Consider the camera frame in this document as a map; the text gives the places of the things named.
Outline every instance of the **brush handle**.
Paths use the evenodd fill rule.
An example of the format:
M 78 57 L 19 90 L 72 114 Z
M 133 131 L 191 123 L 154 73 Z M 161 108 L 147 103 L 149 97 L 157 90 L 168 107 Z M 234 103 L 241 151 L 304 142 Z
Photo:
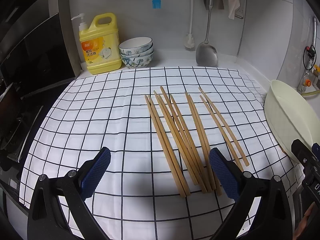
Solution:
M 191 34 L 192 31 L 192 19 L 193 19 L 193 0 L 191 0 L 191 5 L 190 5 L 190 30 L 189 30 L 189 34 Z
M 211 11 L 213 7 L 213 0 L 209 0 L 209 14 L 208 14 L 208 26 L 207 26 L 207 34 L 205 35 L 205 44 L 208 44 L 208 38 L 209 38 L 209 31 L 210 31 L 210 21 L 211 21 Z

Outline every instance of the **white cleaning brush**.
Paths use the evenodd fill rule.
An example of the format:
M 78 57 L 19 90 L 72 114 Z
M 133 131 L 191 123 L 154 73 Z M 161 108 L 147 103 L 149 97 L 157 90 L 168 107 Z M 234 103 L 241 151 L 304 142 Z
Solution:
M 189 34 L 185 37 L 184 46 L 188 49 L 192 49 L 195 46 L 195 41 L 193 39 L 193 36 L 191 34 L 192 30 L 192 19 L 193 19 L 193 0 L 191 0 L 191 13 L 190 13 L 190 30 Z

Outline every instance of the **metal spatula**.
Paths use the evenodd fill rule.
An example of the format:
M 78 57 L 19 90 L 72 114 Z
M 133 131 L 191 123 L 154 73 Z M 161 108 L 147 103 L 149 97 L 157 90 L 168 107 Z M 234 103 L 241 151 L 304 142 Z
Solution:
M 210 0 L 207 34 L 205 37 L 205 41 L 200 43 L 196 50 L 197 64 L 200 66 L 206 66 L 206 67 L 215 67 L 216 65 L 218 65 L 217 50 L 214 46 L 210 45 L 208 41 L 212 7 L 213 7 L 213 0 Z

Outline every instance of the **yellow hose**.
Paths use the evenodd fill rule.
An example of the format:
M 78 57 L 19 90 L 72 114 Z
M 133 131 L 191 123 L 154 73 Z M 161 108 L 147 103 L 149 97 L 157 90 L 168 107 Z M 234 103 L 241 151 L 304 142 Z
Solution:
M 316 91 L 312 91 L 312 92 L 309 92 L 309 93 L 302 93 L 301 95 L 303 97 L 307 97 L 307 96 L 313 96 L 313 95 L 317 95 L 320 93 L 320 90 L 316 90 Z

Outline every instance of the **white tablecloth with black grid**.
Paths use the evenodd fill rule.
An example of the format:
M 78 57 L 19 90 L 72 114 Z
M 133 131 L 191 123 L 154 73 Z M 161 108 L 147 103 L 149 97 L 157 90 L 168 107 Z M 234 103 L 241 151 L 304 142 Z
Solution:
M 144 98 L 152 95 L 157 104 L 153 91 L 160 94 L 160 86 L 173 95 L 202 158 L 185 91 L 196 104 L 211 148 L 217 147 L 228 160 L 231 154 L 199 98 L 199 86 L 215 103 L 247 155 L 248 167 L 238 153 L 244 169 L 265 179 L 277 174 L 288 195 L 295 190 L 301 169 L 294 167 L 273 137 L 263 111 L 265 94 L 257 82 L 235 70 L 142 68 L 71 82 L 48 112 L 31 145 L 21 178 L 20 202 L 30 206 L 40 174 L 64 176 L 106 146 L 111 150 L 111 163 L 95 193 L 85 202 L 111 239 L 209 239 L 234 201 L 224 192 L 222 196 L 203 194 L 198 185 L 193 185 L 157 105 L 192 192 L 187 198 L 179 196 Z M 81 236 L 66 200 L 61 197 L 60 201 L 71 230 Z M 257 199 L 243 228 L 252 223 L 258 204 Z

